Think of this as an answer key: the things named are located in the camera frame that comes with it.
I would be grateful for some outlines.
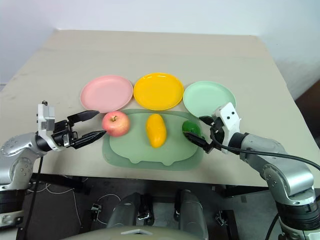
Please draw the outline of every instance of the wire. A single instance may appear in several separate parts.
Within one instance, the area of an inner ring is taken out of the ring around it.
[[[274,226],[276,225],[276,222],[277,222],[278,218],[279,218],[279,214],[277,213],[277,214],[274,216],[274,218],[273,218],[273,220],[272,220],[272,222],[271,222],[271,225],[270,225],[270,227],[269,227],[269,229],[268,229],[268,232],[266,233],[265,240],[269,240],[270,235],[271,235],[271,232],[272,232],[272,230],[274,229]]]
[[[320,171],[320,165],[316,164],[313,161],[307,160],[307,159],[299,157],[299,156],[282,154],[282,153],[275,153],[275,152],[267,152],[267,151],[245,150],[245,149],[240,149],[237,147],[225,146],[225,145],[222,145],[220,142],[218,142],[214,136],[212,136],[212,140],[214,141],[215,144],[217,144],[222,149],[226,149],[226,150],[234,151],[234,152],[239,152],[239,153],[244,153],[244,154],[256,154],[256,155],[271,156],[271,157],[278,157],[278,158],[284,158],[284,159],[293,159],[293,160],[296,160],[299,162],[303,162],[305,164],[309,164]]]
[[[40,192],[42,192],[42,191],[44,191],[44,190],[46,190],[46,189],[48,189],[48,187],[50,186],[51,184],[45,184],[45,187],[43,188],[43,189],[41,189],[41,190],[39,190],[39,191],[36,191],[37,193],[40,193]]]
[[[28,227],[29,227],[29,224],[30,224],[30,220],[31,220],[31,217],[32,217],[33,210],[34,210],[35,201],[36,201],[36,195],[37,195],[37,190],[38,190],[38,185],[39,185],[39,180],[40,180],[40,173],[41,173],[41,168],[42,168],[43,161],[44,161],[44,157],[42,156],[40,158],[40,163],[39,163],[38,173],[37,173],[37,176],[36,176],[35,186],[34,186],[34,190],[33,190],[33,194],[32,194],[32,200],[31,200],[31,204],[30,204],[29,214],[28,214],[28,217],[26,219],[26,222],[25,222],[25,225],[24,225],[24,229],[22,230],[23,231],[23,234],[22,234],[23,239],[26,239]]]
[[[256,154],[256,155],[271,156],[271,157],[278,157],[278,158],[284,158],[284,159],[293,159],[293,160],[296,160],[296,161],[299,161],[299,162],[303,162],[305,164],[309,164],[309,165],[315,167],[316,169],[318,169],[320,171],[320,165],[316,164],[313,161],[310,161],[308,159],[305,159],[305,158],[302,158],[302,157],[299,157],[299,156],[281,154],[281,153],[275,153],[275,152],[266,152],[266,151],[244,150],[244,149],[240,149],[240,148],[237,148],[237,147],[225,146],[225,145],[222,145],[220,142],[218,142],[214,136],[212,136],[212,140],[214,141],[214,143],[216,145],[218,145],[222,149],[226,149],[226,150],[234,151],[234,152],[239,152],[239,153],[245,153],[245,154]],[[318,195],[315,198],[316,202],[318,200],[320,200],[320,195]],[[276,216],[274,217],[270,227],[269,227],[269,230],[268,230],[268,232],[266,234],[265,240],[269,239],[270,234],[272,232],[272,229],[274,228],[278,218],[279,218],[279,214],[277,213]]]
[[[101,221],[98,217],[96,218],[96,220],[101,223],[101,224],[104,224],[104,225],[108,225],[108,223],[104,222],[104,221]]]
[[[103,195],[103,196],[99,197],[96,202],[99,202],[101,199],[103,199],[103,198],[105,198],[105,197],[108,197],[108,196],[115,196],[115,197],[119,200],[119,202],[121,202],[121,198],[120,198],[118,195],[113,194],[113,193],[108,193],[108,194],[106,194],[106,195]],[[101,223],[101,224],[108,225],[108,223],[106,223],[106,222],[104,222],[104,221],[101,221],[101,220],[99,219],[99,214],[98,214],[96,220],[97,220],[99,223]]]
[[[76,201],[75,191],[72,191],[72,193],[73,193],[74,208],[75,208],[75,211],[76,211],[76,216],[78,217],[79,224],[80,224],[80,228],[83,228],[82,223],[81,223],[81,220],[80,220],[79,212],[78,212],[78,207],[77,207],[77,201]]]
[[[46,188],[46,190],[47,190],[49,193],[51,193],[51,194],[65,194],[65,193],[71,192],[71,191],[73,190],[73,188],[70,188],[70,189],[68,189],[68,190],[66,190],[66,191],[55,192],[55,191],[51,191],[48,187]]]
[[[108,194],[106,194],[106,195],[103,195],[103,196],[99,197],[98,200],[97,200],[97,202],[99,202],[101,199],[103,199],[103,198],[105,198],[105,197],[108,197],[108,196],[115,196],[115,197],[117,197],[118,200],[121,202],[121,198],[120,198],[118,195],[113,194],[113,193],[108,193]]]

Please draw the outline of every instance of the red apple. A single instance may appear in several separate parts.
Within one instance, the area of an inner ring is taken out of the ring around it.
[[[120,137],[129,131],[130,119],[121,111],[111,111],[103,117],[102,128],[110,136]]]

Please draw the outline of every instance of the green pepper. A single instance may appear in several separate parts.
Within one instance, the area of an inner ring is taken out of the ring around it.
[[[197,134],[198,137],[201,137],[200,127],[196,123],[189,120],[185,121],[182,124],[182,132],[191,132],[191,133]]]

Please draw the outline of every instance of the table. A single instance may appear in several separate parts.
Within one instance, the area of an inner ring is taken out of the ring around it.
[[[170,73],[186,88],[215,81],[235,95],[241,132],[273,138],[290,154],[320,164],[320,151],[264,44],[256,36],[198,35],[115,31],[56,31],[0,93],[0,144],[37,130],[37,104],[55,106],[56,121],[82,112],[79,96],[90,80],[108,74],[134,84],[152,72]],[[141,108],[134,99],[125,107]],[[175,111],[186,111],[183,102]],[[79,135],[100,130],[103,114],[77,123]],[[38,169],[39,160],[34,165]],[[315,187],[320,173],[310,167]],[[189,171],[121,168],[102,156],[102,139],[86,147],[49,152],[42,173],[266,186],[259,174],[233,154],[205,154]]]

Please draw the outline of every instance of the mango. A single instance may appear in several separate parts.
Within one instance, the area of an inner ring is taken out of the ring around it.
[[[145,123],[145,130],[152,147],[159,148],[165,143],[167,129],[160,114],[155,113],[148,117]]]

